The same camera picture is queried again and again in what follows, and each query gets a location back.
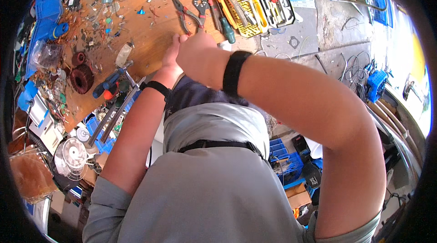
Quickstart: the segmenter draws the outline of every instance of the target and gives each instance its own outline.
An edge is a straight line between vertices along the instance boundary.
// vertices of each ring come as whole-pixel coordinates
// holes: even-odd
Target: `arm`
[[[175,62],[178,48],[179,36],[175,35],[173,45],[164,56],[162,68],[152,79],[167,88],[172,88],[182,73]],[[134,195],[144,178],[147,155],[161,122],[164,107],[164,96],[160,92],[152,88],[143,90],[129,110],[102,170],[101,177],[130,195]]]
[[[203,33],[190,38],[177,62],[189,77],[219,90],[231,52],[207,39]],[[352,91],[303,65],[251,56],[243,64],[238,93],[324,146],[316,238],[345,234],[379,213],[385,194],[381,142]]]

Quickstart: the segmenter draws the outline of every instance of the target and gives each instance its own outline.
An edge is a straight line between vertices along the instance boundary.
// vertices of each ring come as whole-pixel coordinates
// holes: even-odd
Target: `hand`
[[[164,57],[163,57],[163,65],[162,70],[168,70],[168,71],[174,71],[178,76],[182,74],[183,70],[180,68],[180,66],[176,63],[176,57],[179,53],[179,47],[181,43],[184,43],[188,39],[187,35],[180,36],[179,34],[173,35],[173,43],[172,45],[167,49]]]
[[[205,50],[216,48],[217,44],[214,38],[200,30],[180,45],[176,62],[188,77],[207,85],[208,81],[205,80],[205,77],[209,75],[211,69],[206,61]]]

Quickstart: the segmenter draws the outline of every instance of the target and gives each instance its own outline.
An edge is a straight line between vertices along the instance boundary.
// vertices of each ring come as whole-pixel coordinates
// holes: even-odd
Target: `fan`
[[[77,138],[69,138],[65,142],[61,142],[56,148],[56,169],[59,174],[70,180],[81,180],[88,170],[85,168],[85,164],[93,155],[86,152],[84,144]]]

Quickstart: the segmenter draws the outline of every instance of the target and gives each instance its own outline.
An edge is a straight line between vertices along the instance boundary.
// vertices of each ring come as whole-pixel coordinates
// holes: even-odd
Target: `black arm band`
[[[146,87],[151,87],[157,91],[159,91],[162,95],[164,95],[164,101],[167,102],[167,98],[170,95],[171,89],[165,87],[165,85],[161,84],[160,82],[156,82],[156,81],[150,81],[148,83],[142,83],[139,86],[139,89],[142,91],[144,90]]]
[[[232,96],[238,97],[238,80],[240,78],[241,67],[244,61],[252,53],[247,51],[236,51],[230,57],[223,75],[223,91]]]

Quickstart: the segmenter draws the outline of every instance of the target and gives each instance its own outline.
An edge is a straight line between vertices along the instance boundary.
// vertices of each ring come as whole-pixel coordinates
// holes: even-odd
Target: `wooden workbench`
[[[94,72],[94,85],[84,95],[80,95],[73,90],[70,84],[66,88],[66,98],[69,110],[69,115],[65,116],[67,123],[65,123],[65,129],[69,132],[73,129],[81,120],[83,120],[91,111],[99,107],[104,103],[104,98],[101,96],[98,99],[93,98],[92,92],[97,84],[101,83],[108,75],[115,70],[115,59],[118,52],[127,42],[134,41],[135,48],[132,49],[128,59],[134,60],[134,65],[131,66],[128,71],[135,80],[141,79],[143,76],[149,75],[153,71],[156,71],[161,67],[161,59],[170,46],[172,36],[175,33],[184,34],[181,22],[179,20],[176,9],[172,0],[152,0],[151,3],[147,3],[147,0],[124,0],[120,3],[120,10],[117,12],[119,15],[124,16],[125,24],[123,28],[129,30],[121,31],[119,37],[113,38],[109,43],[102,38],[102,31],[93,31],[92,23],[84,18],[92,16],[94,12],[90,4],[94,0],[81,0],[83,6],[82,10],[78,12],[67,12],[63,18],[69,18],[70,29],[65,35],[66,41],[65,47],[65,62],[71,65],[71,57],[73,51],[85,51],[86,57],[89,63],[97,64],[98,67],[102,67],[103,71],[99,73],[95,67]],[[188,7],[194,14],[198,15],[198,11],[194,7],[192,0],[180,0],[183,5]],[[152,22],[152,13],[150,12],[150,5],[156,7],[156,14],[159,16],[156,18],[156,25],[150,28]],[[145,14],[137,14],[137,11],[144,6]],[[112,15],[112,31],[110,35],[114,35],[117,32],[118,23],[122,20],[115,14]],[[102,22],[106,19],[103,12],[100,12],[99,19]],[[187,22],[189,22],[188,28],[191,32],[195,33],[197,23],[189,16],[186,16]],[[225,40],[225,37],[215,29],[213,18],[211,17],[211,10],[206,11],[205,30],[210,33],[217,43]],[[94,45],[89,46],[89,43],[84,40],[93,38]]]

